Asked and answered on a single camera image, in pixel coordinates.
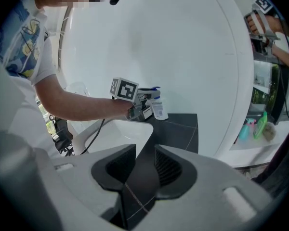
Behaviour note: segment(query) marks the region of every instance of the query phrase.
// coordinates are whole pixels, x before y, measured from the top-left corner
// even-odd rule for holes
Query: white bottle
[[[168,113],[165,109],[165,99],[157,97],[147,101],[153,110],[153,114],[156,120],[166,120],[168,119]]]

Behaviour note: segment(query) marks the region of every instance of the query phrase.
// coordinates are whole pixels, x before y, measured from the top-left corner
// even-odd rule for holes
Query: person
[[[61,88],[52,64],[51,42],[45,33],[43,7],[76,1],[80,0],[20,0],[0,29],[0,65],[21,93],[14,98],[20,101],[10,104],[15,112],[6,125],[7,132],[22,137],[32,148],[46,150],[50,157],[60,154],[47,132],[36,94],[50,114],[72,121],[126,116],[132,107],[128,101],[86,97]]]
[[[264,25],[262,23],[262,20],[260,19],[260,16],[257,14],[256,17],[257,17],[258,22],[260,23],[263,31],[265,32],[265,28],[264,28]],[[287,24],[284,21],[281,21],[278,18],[275,18],[275,17],[270,16],[270,15],[266,15],[265,18],[266,18],[271,30],[274,33],[276,33],[276,32],[283,33],[283,34],[286,34],[287,37],[289,37],[289,27],[287,26]],[[255,25],[255,22],[253,21],[251,16],[249,16],[247,18],[247,22],[250,26],[251,31],[254,34],[259,34],[259,31]],[[274,56],[276,56],[277,58],[279,58],[285,65],[287,65],[289,67],[289,53],[288,52],[282,50],[281,48],[279,48],[278,46],[273,44],[272,54]]]

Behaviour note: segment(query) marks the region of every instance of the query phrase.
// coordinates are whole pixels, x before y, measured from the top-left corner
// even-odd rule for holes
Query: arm
[[[272,54],[278,57],[284,64],[286,64],[289,67],[289,53],[283,51],[282,49],[277,47],[275,44],[273,44]]]
[[[279,21],[280,24],[283,24],[283,27],[285,29],[285,32],[283,31],[283,28],[281,27],[281,25],[278,27],[278,31],[280,33],[283,33],[285,35],[287,35],[289,37],[289,27],[287,25],[287,23],[285,21]]]
[[[71,121],[88,121],[127,115],[132,103],[124,100],[91,98],[64,91],[51,75],[35,85],[39,100],[54,116]]]

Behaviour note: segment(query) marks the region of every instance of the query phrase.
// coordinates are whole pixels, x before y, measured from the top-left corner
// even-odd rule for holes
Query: man
[[[43,7],[76,1],[80,0],[21,0],[0,29],[0,65],[7,70],[15,91],[8,100],[11,104],[3,104],[2,113],[6,112],[0,114],[0,126],[25,139],[32,148],[45,149],[50,157],[60,155],[47,132],[36,94],[50,114],[73,121],[127,115],[132,107],[127,101],[90,98],[61,88],[52,65],[50,40],[45,37]]]
[[[289,27],[284,21],[274,18],[272,16],[265,16],[268,24],[273,32],[279,32],[289,37]],[[259,15],[257,15],[260,25],[265,31],[264,25],[261,22]],[[258,34],[257,27],[253,19],[248,17],[248,23],[252,32]],[[285,65],[289,67],[289,53],[280,49],[273,44],[272,54],[278,57]],[[285,189],[289,187],[289,134],[284,142],[279,147],[278,151],[272,158],[270,164],[266,167],[264,172],[252,179],[254,182],[260,184],[273,198],[278,197]]]

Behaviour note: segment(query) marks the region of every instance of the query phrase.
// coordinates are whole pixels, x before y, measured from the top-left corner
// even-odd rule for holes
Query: graphic print on shirt
[[[40,54],[39,34],[40,21],[19,2],[0,29],[0,60],[9,75],[32,76]]]

